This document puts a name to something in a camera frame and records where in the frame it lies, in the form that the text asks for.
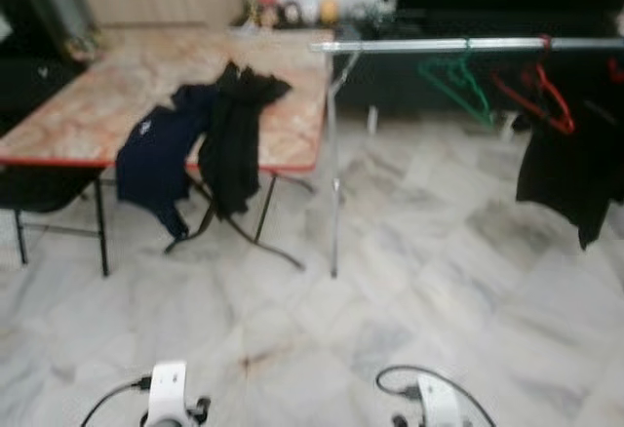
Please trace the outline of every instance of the black metal leg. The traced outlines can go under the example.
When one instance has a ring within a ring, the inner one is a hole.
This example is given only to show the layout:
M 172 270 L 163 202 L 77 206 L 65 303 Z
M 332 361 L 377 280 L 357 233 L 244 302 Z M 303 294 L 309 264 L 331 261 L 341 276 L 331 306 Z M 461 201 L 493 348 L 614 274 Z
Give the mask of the black metal leg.
M 258 240 L 260 240 L 260 234 L 262 233 L 262 227 L 264 226 L 264 219 L 266 218 L 266 213 L 269 210 L 269 204 L 271 203 L 271 197 L 273 196 L 273 190 L 275 189 L 275 181 L 277 177 L 273 175 L 271 177 L 271 184 L 269 185 L 269 191 L 266 194 L 266 198 L 264 199 L 264 206 L 262 207 L 262 214 L 260 215 L 260 223 L 257 225 L 257 229 L 255 230 L 255 237 L 253 238 L 253 242 L 257 244 Z
M 266 252 L 271 252 L 271 253 L 278 254 L 282 258 L 284 258 L 287 261 L 289 261 L 290 263 L 292 263 L 298 269 L 304 269 L 305 268 L 305 266 L 303 265 L 303 263 L 301 261 L 299 261 L 298 259 L 290 256 L 288 253 L 282 252 L 281 250 L 275 249 L 273 247 L 269 247 L 268 245 L 264 245 L 264 244 L 260 243 L 259 241 L 254 240 L 254 238 L 251 235 L 249 235 L 247 232 L 245 232 L 243 230 L 243 228 L 240 225 L 238 225 L 236 222 L 234 222 L 234 220 L 232 218 L 226 217 L 225 220 L 227 221 L 228 224 L 230 224 L 232 226 L 232 228 L 236 232 L 239 233 L 240 236 L 242 236 L 250 244 L 257 246 L 257 247 L 265 250 Z
M 263 213 L 262 213 L 263 218 L 260 220 L 260 224 L 258 225 L 258 230 L 256 230 L 255 237 L 252 237 L 250 234 L 245 232 L 245 230 L 243 230 L 243 228 L 240 225 L 238 225 L 236 222 L 234 222 L 234 220 L 231 217 L 225 217 L 224 220 L 228 224 L 230 224 L 230 226 L 236 232 L 238 232 L 238 234 L 241 237 L 243 237 L 246 241 L 248 241 L 250 244 L 257 246 L 260 249 L 265 250 L 266 252 L 275 253 L 275 254 L 281 256 L 282 258 L 284 258 L 287 261 L 289 261 L 290 263 L 292 263 L 298 269 L 304 269 L 305 266 L 298 259 L 290 256 L 286 252 L 282 252 L 281 250 L 274 249 L 273 247 L 269 247 L 269 246 L 264 245 L 264 244 L 259 242 L 260 233 L 262 232 L 261 225 L 262 225 L 262 223 L 264 221 L 264 217 L 266 216 L 266 212 L 268 211 L 268 205 L 269 205 L 269 203 L 271 201 L 271 196 L 272 196 L 272 192 L 273 192 L 273 186 L 275 184 L 276 177 L 277 176 L 275 175 L 273 177 L 273 179 L 271 180 L 271 187 L 269 188 L 269 192 L 266 195 L 266 199 L 265 199 L 265 203 L 264 203 L 264 209 L 263 209 Z M 188 176 L 188 179 L 191 182 L 191 184 L 197 189 L 197 191 L 204 198 L 206 198 L 206 201 L 208 201 L 211 204 L 211 208 L 214 206 L 214 214 L 216 214 L 216 206 L 215 206 L 215 201 L 213 199 L 213 196 L 208 191 L 206 191 L 204 186 L 199 181 L 197 181 L 195 178 L 193 178 L 191 175 Z
M 18 234 L 19 254 L 21 256 L 21 264 L 28 264 L 28 254 L 26 253 L 26 242 L 23 239 L 23 225 L 21 225 L 21 211 L 14 210 L 16 219 L 16 232 Z
M 97 213 L 97 235 L 99 236 L 99 250 L 101 252 L 101 270 L 104 278 L 108 277 L 108 250 L 106 249 L 106 224 L 104 221 L 104 206 L 101 199 L 101 182 L 96 178 L 94 182 L 96 188 L 96 213 Z
M 279 178 L 280 180 L 284 180 L 284 181 L 288 181 L 290 183 L 297 184 L 297 185 L 305 188 L 311 194 L 316 193 L 316 188 L 314 186 L 312 186 L 310 184 L 310 182 L 307 181 L 307 180 L 304 180 L 302 178 L 294 178 L 292 176 L 279 175 L 279 174 L 275 174 L 275 176 L 277 178 Z
M 211 225 L 211 222 L 213 222 L 213 218 L 215 217 L 215 214 L 216 214 L 215 203 L 211 202 L 211 204 L 208 206 L 208 209 L 206 210 L 206 213 L 204 214 L 204 217 L 202 218 L 201 224 L 197 228 L 197 231 L 190 234 L 188 237 L 184 237 L 183 239 L 174 240 L 173 242 L 171 242 L 165 248 L 165 254 L 171 253 L 174 250 L 174 248 L 177 247 L 178 244 L 181 244 L 182 242 L 188 242 L 189 240 L 194 240 L 198 238 L 200 235 L 202 235 L 204 232 L 206 232 L 208 227 Z

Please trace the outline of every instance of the red table edge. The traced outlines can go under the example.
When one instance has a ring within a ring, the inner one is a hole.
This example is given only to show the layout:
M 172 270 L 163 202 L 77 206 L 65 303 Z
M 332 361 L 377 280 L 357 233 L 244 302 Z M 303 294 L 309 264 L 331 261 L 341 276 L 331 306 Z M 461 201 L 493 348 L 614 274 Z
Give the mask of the red table edge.
M 319 129 L 319 143 L 316 146 L 316 152 L 314 154 L 314 161 L 305 166 L 259 166 L 260 172 L 265 173 L 292 173 L 292 174 L 309 174 L 316 170 L 316 166 L 319 161 L 319 153 L 321 150 L 321 138 L 323 137 L 324 123 L 321 123 Z M 61 158 L 40 158 L 40 157 L 12 157 L 0 155 L 0 167 L 2 166 L 30 166 L 30 167 L 67 167 L 67 168 L 94 168 L 94 169 L 108 169 L 115 167 L 115 162 L 103 162 L 103 161 L 87 161 L 87 160 L 74 160 L 74 159 L 61 159 Z M 186 164 L 187 169 L 199 169 L 197 164 Z

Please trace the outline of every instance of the table leg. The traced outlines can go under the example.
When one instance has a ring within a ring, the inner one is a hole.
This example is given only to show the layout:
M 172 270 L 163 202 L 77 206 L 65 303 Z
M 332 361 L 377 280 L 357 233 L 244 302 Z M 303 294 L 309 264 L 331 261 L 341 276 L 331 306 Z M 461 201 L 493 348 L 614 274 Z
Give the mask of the table leg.
M 21 264 L 28 264 L 28 254 L 26 253 L 26 242 L 23 239 L 23 225 L 21 224 L 21 211 L 14 210 L 16 219 L 16 232 L 18 234 L 19 255 L 21 257 Z
M 264 200 L 264 206 L 262 207 L 262 214 L 260 215 L 260 223 L 257 225 L 257 229 L 255 230 L 255 237 L 253 237 L 253 241 L 256 244 L 260 240 L 260 234 L 262 234 L 262 227 L 264 226 L 264 219 L 266 219 L 266 213 L 269 210 L 269 203 L 271 202 L 271 197 L 273 196 L 273 190 L 275 189 L 275 180 L 277 180 L 277 177 L 275 175 L 271 176 L 271 184 L 269 185 L 269 191 L 266 194 L 266 199 Z
M 96 213 L 97 213 L 97 235 L 99 236 L 99 250 L 101 252 L 101 270 L 104 278 L 109 275 L 108 270 L 108 249 L 106 246 L 106 222 L 104 219 L 104 205 L 101 198 L 101 182 L 99 177 L 94 182 L 96 189 Z
M 250 234 L 248 234 L 247 232 L 245 232 L 245 230 L 243 230 L 243 228 L 238 225 L 238 223 L 236 221 L 234 221 L 234 219 L 232 219 L 231 217 L 226 217 L 225 221 L 230 224 L 230 226 L 236 231 L 238 232 L 238 234 L 243 237 L 246 241 L 248 241 L 250 244 L 255 245 L 256 247 L 258 247 L 259 249 L 263 249 L 266 252 L 270 252 L 273 254 L 276 254 L 278 256 L 281 256 L 283 259 L 289 261 L 290 263 L 292 263 L 292 265 L 297 268 L 297 269 L 305 269 L 305 265 L 299 261 L 298 259 L 294 258 L 293 256 L 289 255 L 286 252 L 282 252 L 279 249 L 276 249 L 275 247 L 271 247 L 269 245 L 265 245 L 263 243 L 261 243 L 259 240 L 256 240 L 255 238 L 253 238 Z
M 287 176 L 287 175 L 280 175 L 280 174 L 274 174 L 274 176 L 276 176 L 280 180 L 287 181 L 288 183 L 294 183 L 296 185 L 299 185 L 300 187 L 306 189 L 308 193 L 312 195 L 316 193 L 316 188 L 312 186 L 310 182 L 307 180 L 304 180 L 302 178 L 295 178 L 295 177 Z

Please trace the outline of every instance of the black jacket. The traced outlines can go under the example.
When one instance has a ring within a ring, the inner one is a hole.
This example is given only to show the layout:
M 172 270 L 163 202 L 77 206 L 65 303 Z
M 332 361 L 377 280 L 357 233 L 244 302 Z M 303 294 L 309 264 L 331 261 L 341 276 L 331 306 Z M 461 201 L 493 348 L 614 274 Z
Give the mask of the black jacket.
M 611 201 L 624 193 L 624 87 L 609 81 L 606 58 L 549 58 L 576 130 L 564 136 L 534 124 L 516 198 L 544 205 L 578 227 L 585 250 L 596 241 Z
M 199 168 L 213 191 L 217 215 L 225 217 L 245 213 L 247 200 L 257 192 L 259 116 L 291 86 L 231 62 L 215 85 L 218 93 Z

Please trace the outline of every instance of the black garment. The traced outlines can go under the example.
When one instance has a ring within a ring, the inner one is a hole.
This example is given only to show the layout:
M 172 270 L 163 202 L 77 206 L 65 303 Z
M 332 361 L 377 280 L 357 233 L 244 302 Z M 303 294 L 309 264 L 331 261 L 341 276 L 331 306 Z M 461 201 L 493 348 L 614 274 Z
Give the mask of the black garment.
M 624 193 L 624 93 L 610 83 L 606 61 L 575 57 L 547 68 L 576 130 L 565 136 L 534 122 L 518 178 L 517 200 L 566 217 L 583 250 L 600 236 L 610 201 Z
M 175 109 L 157 106 L 133 128 L 117 156 L 117 195 L 152 211 L 176 239 L 188 234 L 175 202 L 188 198 L 184 165 L 204 133 L 216 97 L 215 86 L 182 86 Z
M 259 188 L 259 115 L 291 86 L 250 68 L 229 63 L 216 81 L 208 135 L 199 151 L 199 168 L 214 194 L 219 217 L 247 211 L 247 200 Z

